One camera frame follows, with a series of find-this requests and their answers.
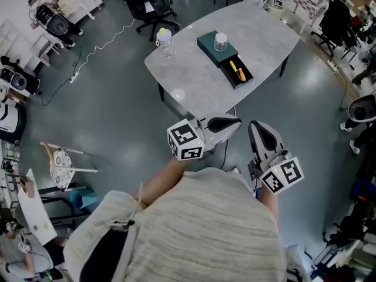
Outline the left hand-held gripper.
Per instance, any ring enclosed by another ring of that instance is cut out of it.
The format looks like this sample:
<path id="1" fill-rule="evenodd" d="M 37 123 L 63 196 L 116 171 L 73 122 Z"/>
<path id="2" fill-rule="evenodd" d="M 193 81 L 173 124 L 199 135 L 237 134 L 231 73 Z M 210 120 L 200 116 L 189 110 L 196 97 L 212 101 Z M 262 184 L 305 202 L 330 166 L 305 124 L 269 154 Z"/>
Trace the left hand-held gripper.
<path id="1" fill-rule="evenodd" d="M 211 118 L 183 119 L 167 129 L 167 141 L 177 160 L 201 159 L 241 126 L 239 117 L 223 114 Z"/>

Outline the dark blue box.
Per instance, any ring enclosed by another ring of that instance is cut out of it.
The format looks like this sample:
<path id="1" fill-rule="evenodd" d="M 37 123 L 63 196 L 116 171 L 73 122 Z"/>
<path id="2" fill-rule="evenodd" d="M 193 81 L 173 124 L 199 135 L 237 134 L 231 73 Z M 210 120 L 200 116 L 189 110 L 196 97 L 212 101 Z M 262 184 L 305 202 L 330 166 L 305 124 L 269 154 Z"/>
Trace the dark blue box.
<path id="1" fill-rule="evenodd" d="M 227 49 L 223 52 L 218 52 L 214 49 L 214 37 L 216 33 L 217 31 L 212 31 L 198 37 L 198 47 L 208 56 L 215 66 L 223 72 L 233 89 L 237 89 L 251 82 L 254 76 L 240 59 L 239 52 L 230 43 L 227 44 Z M 247 82 L 241 82 L 239 75 L 231 68 L 230 61 L 233 61 L 237 69 L 242 68 Z"/>

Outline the person's left forearm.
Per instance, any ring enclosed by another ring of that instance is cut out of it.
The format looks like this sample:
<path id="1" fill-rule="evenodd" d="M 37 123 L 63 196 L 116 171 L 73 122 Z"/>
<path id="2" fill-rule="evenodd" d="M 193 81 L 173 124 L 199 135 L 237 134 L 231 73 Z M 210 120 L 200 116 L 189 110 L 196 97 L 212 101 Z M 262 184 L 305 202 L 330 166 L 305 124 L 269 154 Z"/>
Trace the person's left forearm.
<path id="1" fill-rule="evenodd" d="M 178 184 L 189 164 L 190 160 L 179 161 L 172 157 L 166 166 L 144 183 L 132 197 L 140 203 L 143 209 L 146 209 Z"/>

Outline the person's right forearm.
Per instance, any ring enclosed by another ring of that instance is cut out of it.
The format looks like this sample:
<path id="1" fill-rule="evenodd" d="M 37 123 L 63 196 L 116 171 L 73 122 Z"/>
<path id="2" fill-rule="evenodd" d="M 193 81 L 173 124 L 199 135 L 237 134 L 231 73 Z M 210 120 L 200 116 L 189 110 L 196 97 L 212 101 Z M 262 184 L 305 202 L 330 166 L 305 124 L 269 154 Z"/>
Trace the person's right forearm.
<path id="1" fill-rule="evenodd" d="M 272 194 L 267 186 L 262 185 L 258 200 L 262 204 L 265 222 L 274 232 L 280 235 L 278 196 Z"/>

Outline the cardboard box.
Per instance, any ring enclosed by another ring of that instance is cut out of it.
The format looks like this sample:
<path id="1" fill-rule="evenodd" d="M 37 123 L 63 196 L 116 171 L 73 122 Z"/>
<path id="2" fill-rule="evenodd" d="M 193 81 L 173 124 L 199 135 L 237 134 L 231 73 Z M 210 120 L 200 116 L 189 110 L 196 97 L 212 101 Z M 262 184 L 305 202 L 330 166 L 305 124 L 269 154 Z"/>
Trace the cardboard box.
<path id="1" fill-rule="evenodd" d="M 21 189 L 23 190 L 23 192 L 29 198 L 35 197 L 35 184 L 30 178 L 28 178 L 26 176 L 21 176 L 20 177 L 20 185 L 21 185 Z"/>

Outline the clear glass jar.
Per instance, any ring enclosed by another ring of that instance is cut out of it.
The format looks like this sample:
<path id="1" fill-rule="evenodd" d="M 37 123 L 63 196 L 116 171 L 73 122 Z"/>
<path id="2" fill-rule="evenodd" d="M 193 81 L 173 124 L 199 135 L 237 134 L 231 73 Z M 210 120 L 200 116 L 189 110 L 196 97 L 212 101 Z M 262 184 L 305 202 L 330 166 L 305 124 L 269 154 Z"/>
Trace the clear glass jar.
<path id="1" fill-rule="evenodd" d="M 218 52 L 223 52 L 227 49 L 227 35 L 221 32 L 215 34 L 214 49 Z"/>

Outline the clear bottle with yellow lid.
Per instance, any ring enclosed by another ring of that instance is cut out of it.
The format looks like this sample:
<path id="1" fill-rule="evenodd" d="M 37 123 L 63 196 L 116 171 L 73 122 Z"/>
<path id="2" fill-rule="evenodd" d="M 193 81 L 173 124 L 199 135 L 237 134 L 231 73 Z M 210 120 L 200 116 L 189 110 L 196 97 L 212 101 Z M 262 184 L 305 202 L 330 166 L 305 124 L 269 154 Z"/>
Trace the clear bottle with yellow lid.
<path id="1" fill-rule="evenodd" d="M 172 41 L 172 32 L 166 28 L 160 28 L 156 34 L 156 46 L 160 46 L 168 59 L 175 57 Z"/>

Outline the person's grey knit sweater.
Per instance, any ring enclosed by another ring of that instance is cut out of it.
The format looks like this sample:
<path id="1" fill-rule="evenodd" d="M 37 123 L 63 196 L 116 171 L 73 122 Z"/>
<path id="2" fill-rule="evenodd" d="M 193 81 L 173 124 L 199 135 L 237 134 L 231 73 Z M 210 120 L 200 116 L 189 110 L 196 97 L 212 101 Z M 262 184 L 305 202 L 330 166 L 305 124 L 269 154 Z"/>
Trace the person's grey knit sweater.
<path id="1" fill-rule="evenodd" d="M 111 241 L 90 266 L 89 282 L 293 282 L 308 281 L 287 257 L 271 211 L 246 188 L 241 175 L 206 168 L 187 172 L 149 207 L 112 190 L 71 234 L 63 255 L 74 282 L 101 238 L 133 221 L 135 244 L 129 261 Z"/>

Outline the black chair with jacket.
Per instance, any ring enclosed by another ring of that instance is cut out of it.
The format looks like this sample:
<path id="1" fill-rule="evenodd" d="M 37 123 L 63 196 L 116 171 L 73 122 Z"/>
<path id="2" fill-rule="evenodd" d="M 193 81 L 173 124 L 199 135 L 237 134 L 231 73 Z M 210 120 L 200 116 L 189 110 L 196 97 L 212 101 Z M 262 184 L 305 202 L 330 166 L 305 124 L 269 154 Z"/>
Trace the black chair with jacket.
<path id="1" fill-rule="evenodd" d="M 330 57 L 334 56 L 334 49 L 345 45 L 345 58 L 349 52 L 353 53 L 350 62 L 357 54 L 356 46 L 358 44 L 355 33 L 352 29 L 352 17 L 350 10 L 344 2 L 333 0 L 329 3 L 328 9 L 320 22 L 321 33 L 311 32 L 321 39 L 319 45 L 325 44 L 330 52 Z"/>

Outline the checkered table cloth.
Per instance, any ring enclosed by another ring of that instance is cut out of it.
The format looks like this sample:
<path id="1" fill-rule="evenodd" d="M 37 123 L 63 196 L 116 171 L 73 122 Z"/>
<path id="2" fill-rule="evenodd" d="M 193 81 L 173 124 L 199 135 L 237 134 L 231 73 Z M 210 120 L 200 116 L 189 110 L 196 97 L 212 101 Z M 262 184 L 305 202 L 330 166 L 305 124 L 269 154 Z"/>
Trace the checkered table cloth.
<path id="1" fill-rule="evenodd" d="M 317 18 L 328 8 L 328 0 L 282 0 L 283 6 L 290 8 L 295 14 L 302 14 L 307 23 L 312 26 Z"/>

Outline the black office chair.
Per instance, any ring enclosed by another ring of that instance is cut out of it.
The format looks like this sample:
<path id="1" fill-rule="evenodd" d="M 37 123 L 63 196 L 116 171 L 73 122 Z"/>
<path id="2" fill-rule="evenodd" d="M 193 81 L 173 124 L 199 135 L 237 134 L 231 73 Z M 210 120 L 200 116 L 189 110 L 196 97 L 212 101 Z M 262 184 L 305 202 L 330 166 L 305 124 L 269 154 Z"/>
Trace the black office chair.
<path id="1" fill-rule="evenodd" d="M 168 16 L 177 17 L 177 13 L 172 9 L 173 0 L 124 0 L 134 19 L 142 21 L 143 24 L 136 28 L 140 33 L 141 29 L 151 26 L 152 33 L 149 41 L 154 41 L 157 26 L 160 24 L 170 25 L 179 29 L 175 22 L 167 21 Z"/>

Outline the black white striped band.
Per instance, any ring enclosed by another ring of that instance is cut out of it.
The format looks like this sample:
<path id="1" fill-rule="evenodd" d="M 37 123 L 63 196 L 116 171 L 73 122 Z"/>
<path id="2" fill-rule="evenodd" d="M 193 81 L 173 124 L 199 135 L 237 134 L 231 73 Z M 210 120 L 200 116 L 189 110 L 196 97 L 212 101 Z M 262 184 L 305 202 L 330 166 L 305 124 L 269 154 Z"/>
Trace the black white striped band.
<path id="1" fill-rule="evenodd" d="M 122 220 L 116 220 L 116 221 L 114 221 L 109 226 L 113 230 L 126 232 L 134 224 L 135 224 L 135 221 L 132 220 L 132 219 L 130 219 L 130 220 L 129 219 L 126 219 L 126 220 L 122 219 Z"/>

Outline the teal bin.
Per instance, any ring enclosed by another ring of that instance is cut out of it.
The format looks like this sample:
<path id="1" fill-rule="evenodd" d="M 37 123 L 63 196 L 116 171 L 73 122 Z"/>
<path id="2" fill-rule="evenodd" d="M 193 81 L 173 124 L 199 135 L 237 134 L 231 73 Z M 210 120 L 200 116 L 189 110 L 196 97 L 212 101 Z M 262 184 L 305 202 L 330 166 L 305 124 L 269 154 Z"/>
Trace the teal bin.
<path id="1" fill-rule="evenodd" d="M 72 206 L 78 210 L 87 208 L 97 202 L 97 195 L 91 189 L 72 190 L 69 195 Z"/>

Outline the white side table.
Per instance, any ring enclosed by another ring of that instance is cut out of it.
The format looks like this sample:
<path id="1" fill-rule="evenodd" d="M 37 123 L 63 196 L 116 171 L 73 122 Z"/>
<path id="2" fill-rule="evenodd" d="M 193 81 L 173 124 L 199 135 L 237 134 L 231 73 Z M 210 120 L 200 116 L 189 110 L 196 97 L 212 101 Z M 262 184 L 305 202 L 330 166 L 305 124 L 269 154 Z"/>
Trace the white side table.
<path id="1" fill-rule="evenodd" d="M 33 193 L 33 197 L 29 195 L 28 190 L 24 190 L 20 186 L 18 190 L 19 205 L 21 206 L 29 231 L 41 245 L 45 245 L 57 236 L 57 232 L 42 202 L 32 169 L 27 171 L 25 177 L 26 182 L 29 183 L 29 187 L 32 187 L 31 192 Z"/>

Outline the white black machine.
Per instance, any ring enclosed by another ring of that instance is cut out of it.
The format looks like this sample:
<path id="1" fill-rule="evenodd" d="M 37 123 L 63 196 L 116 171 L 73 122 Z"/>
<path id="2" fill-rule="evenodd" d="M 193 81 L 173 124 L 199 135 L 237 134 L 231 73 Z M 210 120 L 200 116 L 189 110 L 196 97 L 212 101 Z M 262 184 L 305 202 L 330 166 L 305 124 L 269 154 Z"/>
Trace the white black machine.
<path id="1" fill-rule="evenodd" d="M 26 126 L 24 106 L 0 102 L 0 140 L 19 145 Z"/>

